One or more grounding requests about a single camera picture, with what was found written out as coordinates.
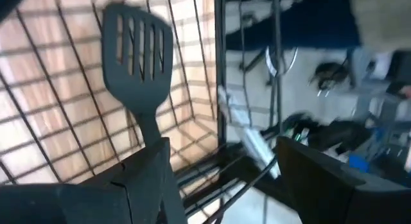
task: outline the spatula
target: spatula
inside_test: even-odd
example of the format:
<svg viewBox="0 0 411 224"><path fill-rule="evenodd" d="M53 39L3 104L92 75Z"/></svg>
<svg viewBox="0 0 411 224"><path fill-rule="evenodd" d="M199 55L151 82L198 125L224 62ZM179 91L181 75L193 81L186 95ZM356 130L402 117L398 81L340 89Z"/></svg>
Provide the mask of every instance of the spatula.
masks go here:
<svg viewBox="0 0 411 224"><path fill-rule="evenodd" d="M155 120L157 107L170 93L172 30L156 16L123 3L109 4L103 15L102 62L105 86L133 113L144 142L150 147L161 138ZM119 19L122 20L122 33L118 32ZM162 202L168 223L187 223L170 164L166 170Z"/></svg>

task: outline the floor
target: floor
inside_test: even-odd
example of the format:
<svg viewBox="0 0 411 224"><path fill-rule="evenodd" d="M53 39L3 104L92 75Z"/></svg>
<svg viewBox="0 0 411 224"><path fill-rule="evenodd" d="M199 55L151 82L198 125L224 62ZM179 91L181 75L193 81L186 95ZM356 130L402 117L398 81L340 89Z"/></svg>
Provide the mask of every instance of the floor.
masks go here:
<svg viewBox="0 0 411 224"><path fill-rule="evenodd" d="M253 1L243 5L243 12L255 11L257 17L267 16L270 3L266 1ZM238 11L238 3L229 3L227 10L227 31L238 29L238 16L232 12ZM227 90L233 94L241 105L247 105L243 85L243 73L239 71L241 53L227 52ZM246 53L245 60L249 62L257 53ZM290 61L291 53L286 55ZM282 110L283 119L297 111L308 111L314 117L321 118L323 122L330 122L336 117L349 117L354 109L356 98L347 96L329 95L317 96L313 85L308 85L316 66L325 60L342 61L345 51L319 51L313 49L301 49L293 68L283 78L282 86ZM270 107L271 88L265 85L268 80L268 72L265 62L261 62L255 69L245 76L245 86L249 98L249 105L259 107L252 109L252 125L259 128L268 126L267 108ZM239 141L234 128L227 128L228 141ZM230 223L300 223L298 215L282 205L269 199L267 216L264 219L264 194L255 189L248 191L226 213L224 224Z"/></svg>

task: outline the black spatula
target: black spatula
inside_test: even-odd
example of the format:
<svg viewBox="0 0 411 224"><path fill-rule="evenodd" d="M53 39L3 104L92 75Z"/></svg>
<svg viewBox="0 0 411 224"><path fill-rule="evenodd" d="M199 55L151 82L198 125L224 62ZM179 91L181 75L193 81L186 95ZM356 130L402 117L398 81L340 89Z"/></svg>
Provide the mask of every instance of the black spatula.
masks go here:
<svg viewBox="0 0 411 224"><path fill-rule="evenodd" d="M173 33L164 21L138 7L112 3L103 15L102 62L106 88L133 113L144 142L150 147L161 138L155 112L170 93ZM119 19L122 33L118 32ZM187 223L169 164L163 189L168 223Z"/></svg>

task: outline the wire rack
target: wire rack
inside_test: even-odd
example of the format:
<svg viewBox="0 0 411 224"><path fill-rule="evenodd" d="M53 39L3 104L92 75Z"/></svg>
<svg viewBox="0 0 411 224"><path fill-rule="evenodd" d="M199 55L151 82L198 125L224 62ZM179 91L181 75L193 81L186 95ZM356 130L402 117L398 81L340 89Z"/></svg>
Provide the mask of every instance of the wire rack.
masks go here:
<svg viewBox="0 0 411 224"><path fill-rule="evenodd" d="M0 185L78 184L144 148L138 124L101 78L101 10L109 1L115 0L24 0L3 21ZM264 138L282 132L281 123L274 126L275 110L281 120L274 100L277 94L281 101L282 67L277 66L279 77L271 80L270 106L253 107L245 71L243 83L226 84L225 0L117 1L145 8L173 29L171 92L157 111L157 122L171 140L170 161L189 221L218 223L275 164L273 159L265 169L239 178L234 172L254 163L240 143L226 141L226 131L227 126L253 127L252 114L258 113L270 119L261 131ZM241 3L238 10L241 15ZM281 38L279 32L273 35ZM277 53L281 59L279 44ZM224 118L218 110L218 85L243 93L245 105L230 109L246 111L249 123ZM231 194L241 181L247 184Z"/></svg>

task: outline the metal grid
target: metal grid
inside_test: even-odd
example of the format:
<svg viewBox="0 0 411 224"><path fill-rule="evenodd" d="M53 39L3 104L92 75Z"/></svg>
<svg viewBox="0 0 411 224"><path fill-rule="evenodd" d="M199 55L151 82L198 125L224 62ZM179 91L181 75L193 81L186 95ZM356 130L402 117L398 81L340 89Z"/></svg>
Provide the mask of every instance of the metal grid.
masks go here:
<svg viewBox="0 0 411 224"><path fill-rule="evenodd" d="M191 1L193 8L195 9L195 16L186 17L184 19L176 19L176 8L173 4L178 2ZM0 51L0 58L16 61L16 58L27 58L33 65L30 66L33 73L30 73L30 77L23 80L12 78L7 75L4 67L1 67L0 71L0 94L4 98L5 104L11 104L14 107L7 108L6 116L0 116L0 126L10 128L16 126L16 123L24 124L18 127L18 132L25 134L22 136L30 136L30 138L14 140L11 143L2 143L0 149L0 185L5 184L23 184L32 182L69 182L80 183L81 181L96 175L105 169L113 166L115 163L123 160L129 155L135 153L139 149L144 147L143 139L139 131L138 124L134 118L125 111L124 107L116 101L113 101L109 108L101 105L101 100L112 100L109 93L103 85L96 86L92 82L92 78L98 75L98 71L101 71L101 62L90 62L86 60L79 49L90 46L100 45L100 35L94 34L90 36L79 37L78 34L73 34L73 27L71 26L72 16L78 15L92 15L95 18L95 24L90 26L97 27L97 31L101 32L101 9L103 6L97 2L97 0L90 0L86 6L70 7L65 6L64 0L54 0L53 6L45 10L27 9L24 7L24 3L20 5L8 18L3 25L4 27L12 26L16 32L15 35L21 35L21 40L18 40L13 44L11 48L8 48L2 44ZM230 188L233 188L238 184L240 180L229 180L222 178L221 175L225 171L229 171L230 168L238 164L239 161L246 157L246 153L240 151L234 159L228 164L217 164L218 167L208 165L207 170L203 166L199 165L202 161L210 162L211 159L218 159L224 156L224 152L228 149L229 144L226 143L226 126L253 126L252 113L258 113L270 116L270 124L273 126L274 122L274 100L275 100L275 87L280 90L281 81L279 78L272 79L272 97L269 108L253 107L249 103L248 88L245 82L246 72L243 73L243 83L241 85L227 85L225 83L225 0L214 0L214 12L213 13L199 13L198 12L198 0L144 0L139 2L140 6L145 7L149 12L155 6L163 6L169 11L169 21L172 25L175 36L175 60L174 60L174 73L180 75L181 81L171 86L170 96L166 104L159 109L157 117L170 116L172 117L172 124L161 127L161 132L165 136L172 135L177 132L187 141L184 146L178 148L172 148L171 161L174 157L178 157L181 161L185 162L183 168L176 171L177 178L179 180L179 186L181 189L181 195L183 197L184 206L186 208L186 214L188 216L193 215L194 211L202 211L202 215L206 219L206 223L211 223L214 220L219 220L222 217L223 212L228 209L246 190L254 186L256 182L263 177L263 175L270 170L275 164L275 159L261 172L258 173L246 186L244 186L238 193L231 196L228 193ZM240 15L242 14L241 3L238 6ZM55 24L59 27L60 31L64 33L64 38L55 42L54 40L49 42L39 42L37 40L37 34L33 31L32 19L35 18L51 18ZM215 36L206 37L202 33L200 23L204 21L215 20ZM192 40L188 42L181 41L179 39L179 33L181 29L187 24L194 24L197 26L198 40ZM244 25L240 20L240 28L243 30ZM186 61L182 52L184 48L195 46L200 44L200 60L199 61ZM206 47L215 48L215 59L209 61L205 57ZM48 52L62 48L64 54L71 55L74 62L67 64L69 67L66 69L54 69L53 62L48 60ZM242 60L245 59L245 52L243 51ZM187 77L187 71L189 68L203 69L204 78L201 80L190 80ZM217 68L218 72L214 76L210 76L207 69ZM75 94L74 96L67 97L59 88L58 83L61 79L70 79L76 84L84 84L85 91ZM26 105L23 105L22 96L20 91L27 92L26 95L33 89L33 85L39 86L40 89L47 90L47 94L52 98L51 103L41 104L34 108L27 109ZM222 114L217 112L216 102L216 86L222 85L224 87L242 92L245 98L245 105L238 105L231 109L245 110L249 114L249 124L232 123L230 119L226 122ZM206 92L204 98L198 98L193 95L191 88L202 87ZM181 91L185 95L184 100L175 101L173 99L173 92ZM73 115L71 107L78 105L79 103L87 104L93 111L87 117L78 119ZM200 111L200 107L208 107L209 112L207 114ZM187 116L179 116L178 109L188 110ZM63 125L59 128L46 129L47 132L40 132L38 127L33 125L38 120L44 119L44 113L56 113L64 120L61 122ZM127 125L118 127L116 130L111 130L107 125L109 119L115 119L113 116L116 114L122 114L127 120ZM99 123L103 136L99 139L87 140L81 137L80 133L84 132L90 126L87 124ZM201 132L197 132L196 135L192 135L184 129L184 125L190 123L191 128L195 127ZM282 127L279 126L279 130L274 133L281 132ZM129 138L130 146L118 148L119 138ZM77 148L69 150L65 153L51 154L52 146L55 143L54 138L59 137L60 140L67 139L67 142L74 143ZM216 143L216 146L205 146L202 142L206 139L212 139ZM111 152L110 157L103 160L96 160L91 156L92 149L98 148L101 143L105 143L107 151ZM19 159L19 152L27 151L40 153L43 157L42 160L35 162L33 167L30 168L18 168L21 161ZM193 164L189 157L185 156L186 150L197 148L204 152L202 160L198 160L196 164ZM234 147L234 149L241 150L241 145ZM65 168L64 161L75 157L76 159L83 159L84 167L78 169L76 173L71 175L65 175L63 170ZM37 181L36 178L44 174L53 175L46 180ZM205 191L209 191L207 199L202 200L202 194ZM212 194L215 191L219 191L218 195ZM219 203L220 208L218 211L207 211L207 205L212 201L220 197L230 198L224 202Z"/></svg>

